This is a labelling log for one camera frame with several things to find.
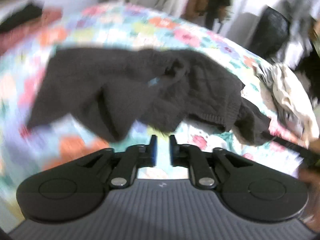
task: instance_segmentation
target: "floral bedspread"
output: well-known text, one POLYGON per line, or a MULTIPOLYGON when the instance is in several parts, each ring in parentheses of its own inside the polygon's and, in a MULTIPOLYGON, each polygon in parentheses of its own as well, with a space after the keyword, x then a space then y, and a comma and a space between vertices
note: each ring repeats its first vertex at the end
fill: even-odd
MULTIPOLYGON (((139 177, 179 179, 188 176, 185 168, 170 165, 168 135, 139 122, 119 143, 97 138, 72 116, 28 131, 26 120, 47 62, 57 45, 194 49, 207 54, 242 80, 246 85, 243 97, 272 118, 272 133, 299 142, 278 124, 271 95, 254 75, 253 63, 268 64, 263 59, 205 28, 164 13, 130 4, 101 4, 62 18, 0 59, 0 197, 9 203, 14 201, 20 182, 36 172, 105 147, 112 147, 116 152, 124 151, 130 145, 148 143, 152 134, 158 136, 157 166, 141 169, 139 177)), ((295 152, 273 142, 259 147, 248 146, 235 130, 220 133, 213 127, 185 121, 175 134, 178 143, 194 144, 203 151, 223 147, 289 174, 294 173, 301 161, 295 152)))

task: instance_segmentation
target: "black bag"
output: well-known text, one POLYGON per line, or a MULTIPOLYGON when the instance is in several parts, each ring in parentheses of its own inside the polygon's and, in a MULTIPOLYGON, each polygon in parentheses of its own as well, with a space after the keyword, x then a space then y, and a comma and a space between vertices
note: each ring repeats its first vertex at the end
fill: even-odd
MULTIPOLYGON (((258 23, 248 50, 264 58, 270 63, 271 59, 289 39, 289 22, 276 10, 267 7, 258 23)), ((282 62, 284 55, 276 61, 282 62)))

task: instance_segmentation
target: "crumpled fabric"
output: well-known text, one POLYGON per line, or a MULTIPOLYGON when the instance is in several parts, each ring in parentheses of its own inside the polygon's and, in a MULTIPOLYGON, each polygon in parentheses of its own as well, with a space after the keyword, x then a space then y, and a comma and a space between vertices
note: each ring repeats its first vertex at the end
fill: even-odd
POLYGON ((272 92, 279 118, 307 143, 319 138, 315 114, 302 84, 285 64, 256 65, 256 76, 272 92))

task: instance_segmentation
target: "beige cloth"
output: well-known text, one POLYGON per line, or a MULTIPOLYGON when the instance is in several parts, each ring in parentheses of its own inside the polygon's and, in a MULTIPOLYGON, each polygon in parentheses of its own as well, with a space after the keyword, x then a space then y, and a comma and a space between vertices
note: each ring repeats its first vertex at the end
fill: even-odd
POLYGON ((302 140, 308 142, 319 138, 319 127, 311 102, 302 84, 285 64, 271 67, 273 94, 277 102, 288 111, 293 112, 304 123, 302 140))

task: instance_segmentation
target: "circular pad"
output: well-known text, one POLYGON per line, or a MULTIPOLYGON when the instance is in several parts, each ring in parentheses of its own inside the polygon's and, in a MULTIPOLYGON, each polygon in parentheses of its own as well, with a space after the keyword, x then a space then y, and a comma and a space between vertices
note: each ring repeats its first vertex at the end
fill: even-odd
POLYGON ((273 179, 260 179, 249 185, 251 195, 262 200, 276 200, 284 196, 285 187, 273 179))
POLYGON ((68 164, 31 176, 17 190, 22 213, 38 222, 78 219, 97 208, 104 196, 94 172, 68 164))
POLYGON ((239 216, 280 222, 300 214, 308 201, 308 189, 289 175, 255 164, 232 170, 221 197, 239 216))

